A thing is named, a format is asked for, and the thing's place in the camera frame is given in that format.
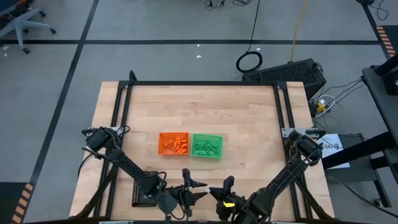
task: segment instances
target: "orange striped tape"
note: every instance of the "orange striped tape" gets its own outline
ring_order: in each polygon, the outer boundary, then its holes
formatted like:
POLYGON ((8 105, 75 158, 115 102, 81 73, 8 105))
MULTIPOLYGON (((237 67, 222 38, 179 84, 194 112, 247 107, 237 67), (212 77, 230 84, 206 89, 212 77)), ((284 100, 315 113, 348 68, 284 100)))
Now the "orange striped tape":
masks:
POLYGON ((21 197, 19 198, 18 205, 15 208, 14 215, 12 216, 12 222, 16 224, 20 224, 24 221, 24 217, 26 214, 27 206, 29 204, 30 196, 33 192, 33 185, 27 183, 25 185, 25 189, 21 193, 21 197))
POLYGON ((384 31, 383 27, 381 26, 377 26, 376 29, 380 35, 381 40, 383 41, 384 47, 387 49, 387 53, 390 55, 390 57, 393 57, 396 54, 396 51, 394 50, 390 40, 388 39, 386 31, 384 31))

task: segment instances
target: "green plastic bin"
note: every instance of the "green plastic bin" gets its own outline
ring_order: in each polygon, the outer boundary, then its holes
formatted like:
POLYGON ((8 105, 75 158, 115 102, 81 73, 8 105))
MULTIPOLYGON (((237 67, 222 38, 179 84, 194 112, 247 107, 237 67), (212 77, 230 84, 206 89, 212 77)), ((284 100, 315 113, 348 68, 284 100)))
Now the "green plastic bin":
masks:
POLYGON ((221 159, 223 137, 211 134, 193 134, 191 156, 221 159))

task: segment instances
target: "chair leg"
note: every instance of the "chair leg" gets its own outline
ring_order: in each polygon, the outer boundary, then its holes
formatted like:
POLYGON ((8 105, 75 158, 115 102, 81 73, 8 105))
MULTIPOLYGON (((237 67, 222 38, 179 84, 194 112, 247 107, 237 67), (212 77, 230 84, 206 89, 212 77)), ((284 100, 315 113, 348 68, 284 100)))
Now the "chair leg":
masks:
POLYGON ((0 30, 0 37, 5 36, 14 29, 14 23, 11 21, 0 30))
POLYGON ((18 44, 20 47, 24 48, 24 37, 22 36, 22 27, 16 26, 15 32, 17 33, 18 44))
POLYGON ((39 11, 40 11, 39 9, 32 9, 29 12, 18 16, 16 19, 26 21, 26 20, 30 19, 32 16, 36 15, 37 13, 39 13, 39 11))
POLYGON ((32 22, 32 21, 18 21, 18 23, 20 23, 21 26, 24 26, 24 27, 50 27, 50 25, 48 25, 48 24, 32 22))

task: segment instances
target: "orange object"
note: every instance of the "orange object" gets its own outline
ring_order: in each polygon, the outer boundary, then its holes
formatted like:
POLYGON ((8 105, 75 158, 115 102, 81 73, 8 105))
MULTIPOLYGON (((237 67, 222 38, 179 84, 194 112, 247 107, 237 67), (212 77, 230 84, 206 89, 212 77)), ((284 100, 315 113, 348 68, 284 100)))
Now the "orange object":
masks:
POLYGON ((160 133, 160 155, 187 155, 189 154, 189 133, 160 133))

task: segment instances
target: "black box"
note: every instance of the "black box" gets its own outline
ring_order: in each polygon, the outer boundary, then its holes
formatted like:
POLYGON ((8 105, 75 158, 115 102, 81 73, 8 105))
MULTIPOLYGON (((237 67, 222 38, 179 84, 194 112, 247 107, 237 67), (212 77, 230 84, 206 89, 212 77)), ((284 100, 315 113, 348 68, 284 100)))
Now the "black box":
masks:
POLYGON ((312 58, 249 72, 243 74, 242 81, 260 82, 260 75, 264 82, 303 82, 308 100, 326 83, 320 67, 312 58))

